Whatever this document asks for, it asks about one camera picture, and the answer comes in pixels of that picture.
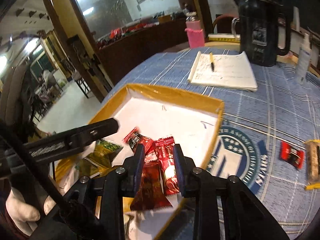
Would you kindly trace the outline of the white gloved left hand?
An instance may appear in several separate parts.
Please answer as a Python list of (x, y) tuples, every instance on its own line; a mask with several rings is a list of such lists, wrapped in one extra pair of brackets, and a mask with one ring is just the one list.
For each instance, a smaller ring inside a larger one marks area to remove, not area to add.
[(30, 236), (37, 228), (41, 214), (39, 210), (24, 201), (20, 191), (11, 188), (9, 196), (5, 202), (5, 208), (9, 218), (24, 236)]

